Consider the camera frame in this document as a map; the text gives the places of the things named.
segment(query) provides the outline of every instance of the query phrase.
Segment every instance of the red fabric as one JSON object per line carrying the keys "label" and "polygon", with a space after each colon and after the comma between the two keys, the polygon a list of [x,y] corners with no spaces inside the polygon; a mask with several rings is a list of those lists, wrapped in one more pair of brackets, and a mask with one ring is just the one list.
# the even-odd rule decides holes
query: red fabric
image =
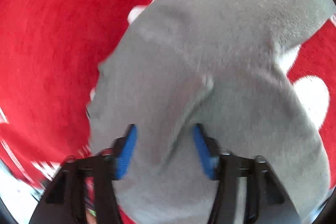
{"label": "red fabric", "polygon": [[[32,161],[51,164],[67,155],[89,155],[82,150],[89,138],[85,110],[98,80],[97,66],[120,41],[131,9],[151,1],[0,0],[0,107],[9,122],[0,125],[0,138],[33,184],[44,177]],[[327,22],[302,47],[289,73],[295,81],[314,72],[330,90],[321,135],[332,185],[336,183],[335,39],[336,29]],[[15,176],[29,182],[1,145],[0,158]]]}

